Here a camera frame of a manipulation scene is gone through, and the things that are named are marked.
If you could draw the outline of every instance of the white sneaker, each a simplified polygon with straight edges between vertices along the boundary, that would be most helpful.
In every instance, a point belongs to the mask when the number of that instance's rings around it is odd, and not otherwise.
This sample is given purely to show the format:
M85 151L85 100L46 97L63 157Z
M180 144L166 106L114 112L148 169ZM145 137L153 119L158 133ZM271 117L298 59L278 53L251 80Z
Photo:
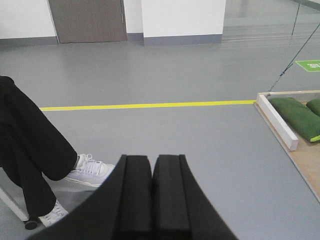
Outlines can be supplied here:
M68 181L97 188L115 168L112 164L93 160L91 154L78 154L78 156L79 160L75 169L65 177Z
M52 211L47 215L40 216L39 219L45 227L49 227L50 225L61 220L67 214L68 212L64 209L63 206L61 206L60 202L56 200Z

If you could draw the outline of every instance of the black pants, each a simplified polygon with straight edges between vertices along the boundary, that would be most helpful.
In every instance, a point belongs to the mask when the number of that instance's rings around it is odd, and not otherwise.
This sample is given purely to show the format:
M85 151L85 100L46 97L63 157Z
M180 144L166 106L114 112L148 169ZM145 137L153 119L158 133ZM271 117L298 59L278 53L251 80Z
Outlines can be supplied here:
M40 109L13 83L0 76L0 166L23 190L32 217L48 214L56 197L43 174L63 179L77 153Z

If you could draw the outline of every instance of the cable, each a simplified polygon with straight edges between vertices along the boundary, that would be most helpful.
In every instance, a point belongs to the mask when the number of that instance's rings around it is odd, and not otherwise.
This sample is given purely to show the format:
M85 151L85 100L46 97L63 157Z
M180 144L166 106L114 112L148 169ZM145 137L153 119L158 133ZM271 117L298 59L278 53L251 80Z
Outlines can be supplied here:
M303 46L300 48L300 50L297 52L297 54L294 56L294 58L291 60L291 62L288 64L288 66L285 68L285 70L280 74L279 78L277 81L274 82L274 84L272 85L272 87L270 88L270 90L268 92L271 92L272 89L274 88L274 86L279 82L280 78L286 73L286 71L293 65L294 60L296 59L296 57L298 56L298 54L301 52L301 50L305 47L305 45L307 44L307 42L310 40L310 38L314 35L314 33L318 30L320 26L320 22L318 24L318 26L315 28L315 30L313 31L313 33L309 36L309 38L306 40L306 42L303 44Z
M296 27L296 22L297 22L297 18L298 18L298 13L299 13L300 5L301 5L301 0L300 0L300 2L299 2L298 10L296 11L296 15L295 15L295 20L294 20L294 24L293 24L293 29L292 29L291 36L294 35L294 31L295 31L295 27Z

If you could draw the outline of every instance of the wooden platform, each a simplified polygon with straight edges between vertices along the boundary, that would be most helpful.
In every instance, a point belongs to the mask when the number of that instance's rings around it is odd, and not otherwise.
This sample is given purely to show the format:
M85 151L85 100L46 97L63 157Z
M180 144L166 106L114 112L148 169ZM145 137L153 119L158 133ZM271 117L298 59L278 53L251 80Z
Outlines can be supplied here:
M320 203L320 142L310 143L301 137L285 123L269 103L269 99L285 97L292 97L305 104L320 98L320 90L262 92L258 93L255 103L256 108Z

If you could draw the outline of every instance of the shoelace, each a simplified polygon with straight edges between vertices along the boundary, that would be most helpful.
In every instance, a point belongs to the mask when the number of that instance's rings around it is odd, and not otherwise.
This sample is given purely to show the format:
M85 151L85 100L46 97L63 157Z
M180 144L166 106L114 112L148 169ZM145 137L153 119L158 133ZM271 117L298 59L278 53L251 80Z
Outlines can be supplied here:
M54 207L52 209L52 212L54 214L56 214L57 216L63 216L64 215L57 202L55 203L55 205L54 205ZM44 218L51 223L52 218L55 218L55 216L49 213L46 216L44 216Z
M85 156L85 160L83 161L79 170L84 173L98 176L102 165L102 161L93 160L92 155L88 154Z

